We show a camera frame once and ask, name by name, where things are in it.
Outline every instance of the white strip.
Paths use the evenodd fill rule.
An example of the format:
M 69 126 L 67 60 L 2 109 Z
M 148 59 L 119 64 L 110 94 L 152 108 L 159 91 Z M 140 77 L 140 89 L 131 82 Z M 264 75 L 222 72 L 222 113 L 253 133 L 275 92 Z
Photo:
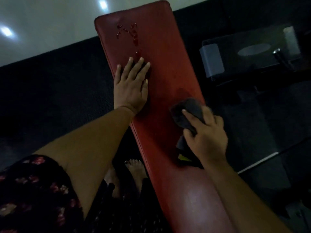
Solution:
M 273 154 L 270 154 L 269 156 L 267 156 L 267 157 L 259 160 L 258 162 L 256 162 L 256 163 L 254 163 L 254 164 L 244 168 L 243 170 L 239 171 L 238 174 L 241 174 L 242 172 L 245 172 L 246 170 L 251 169 L 251 168 L 257 166 L 257 165 L 261 164 L 262 162 L 264 162 L 264 161 L 266 161 L 268 159 L 271 159 L 272 157 L 274 157 L 274 156 L 276 156 L 278 154 L 279 154 L 278 152 L 274 152 Z

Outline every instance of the glossy tile floor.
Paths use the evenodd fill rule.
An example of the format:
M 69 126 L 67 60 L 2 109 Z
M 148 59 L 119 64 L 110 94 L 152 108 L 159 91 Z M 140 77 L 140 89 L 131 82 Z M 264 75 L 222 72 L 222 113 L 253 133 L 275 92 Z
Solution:
M 0 66 L 97 35 L 103 14 L 158 0 L 0 0 Z M 173 10 L 205 0 L 167 0 Z

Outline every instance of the floral sleeve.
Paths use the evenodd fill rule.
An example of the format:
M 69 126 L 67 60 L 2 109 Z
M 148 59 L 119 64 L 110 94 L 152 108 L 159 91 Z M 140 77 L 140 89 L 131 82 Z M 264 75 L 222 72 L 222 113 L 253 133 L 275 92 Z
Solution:
M 83 211 L 56 161 L 31 155 L 0 172 L 0 233 L 79 232 Z

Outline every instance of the bare foot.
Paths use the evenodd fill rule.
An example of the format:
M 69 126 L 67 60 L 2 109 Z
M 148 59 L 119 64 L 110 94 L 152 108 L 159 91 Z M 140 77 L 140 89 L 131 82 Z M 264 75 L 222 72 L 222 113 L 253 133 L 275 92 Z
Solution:
M 117 173 L 114 167 L 111 165 L 104 177 L 105 182 L 109 185 L 109 183 L 113 183 L 115 185 L 115 189 L 112 192 L 113 198 L 120 198 L 120 181 L 118 179 Z
M 136 187 L 140 194 L 140 192 L 142 191 L 142 180 L 144 178 L 148 178 L 144 165 L 140 160 L 137 159 L 129 159 L 128 161 L 125 161 L 124 164 L 132 174 Z

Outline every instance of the red leather cushion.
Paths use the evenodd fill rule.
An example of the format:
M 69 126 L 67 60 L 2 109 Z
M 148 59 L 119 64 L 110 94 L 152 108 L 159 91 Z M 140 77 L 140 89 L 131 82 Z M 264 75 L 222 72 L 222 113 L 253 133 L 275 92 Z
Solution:
M 117 64 L 124 67 L 130 56 L 151 62 L 149 99 L 131 128 L 173 231 L 233 232 L 206 172 L 177 163 L 175 146 L 182 130 L 169 108 L 187 97 L 204 99 L 169 3 L 100 16 L 95 27 L 113 76 Z

